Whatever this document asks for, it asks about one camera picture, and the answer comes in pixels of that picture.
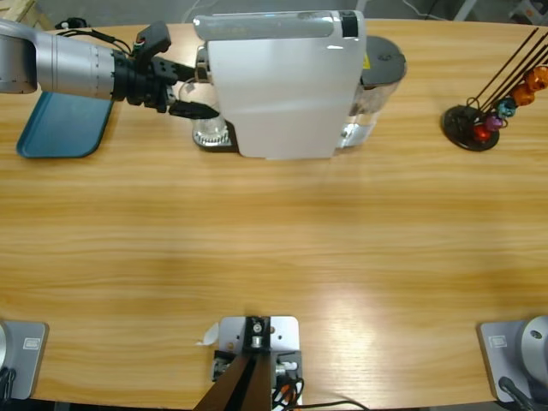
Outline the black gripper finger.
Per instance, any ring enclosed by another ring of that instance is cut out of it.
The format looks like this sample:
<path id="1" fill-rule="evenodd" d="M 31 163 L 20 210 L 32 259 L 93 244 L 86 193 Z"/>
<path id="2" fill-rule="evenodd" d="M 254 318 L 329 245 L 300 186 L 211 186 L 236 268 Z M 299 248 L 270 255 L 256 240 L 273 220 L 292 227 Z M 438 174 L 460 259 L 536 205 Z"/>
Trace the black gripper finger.
<path id="1" fill-rule="evenodd" d="M 196 74 L 196 69 L 194 67 L 190 67 L 180 63 L 174 63 L 173 71 L 178 81 L 185 82 L 193 80 L 199 82 L 198 75 Z"/>
<path id="2" fill-rule="evenodd" d="M 214 110 L 207 104 L 198 102 L 187 102 L 176 100 L 169 108 L 171 116 L 179 116 L 191 120 L 209 120 L 220 116 L 217 110 Z"/>

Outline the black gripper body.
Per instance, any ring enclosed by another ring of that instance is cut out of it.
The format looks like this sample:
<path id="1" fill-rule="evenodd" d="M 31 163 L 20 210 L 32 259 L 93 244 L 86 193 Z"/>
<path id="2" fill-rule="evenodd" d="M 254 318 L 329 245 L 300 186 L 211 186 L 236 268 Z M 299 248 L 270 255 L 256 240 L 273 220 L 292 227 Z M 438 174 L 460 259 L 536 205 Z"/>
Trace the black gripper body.
<path id="1" fill-rule="evenodd" d="M 175 102 L 172 87 L 179 81 L 176 64 L 161 57 L 153 57 L 140 72 L 134 59 L 121 51 L 112 51 L 114 81 L 111 92 L 113 101 L 126 100 L 129 104 L 151 108 L 165 113 Z"/>

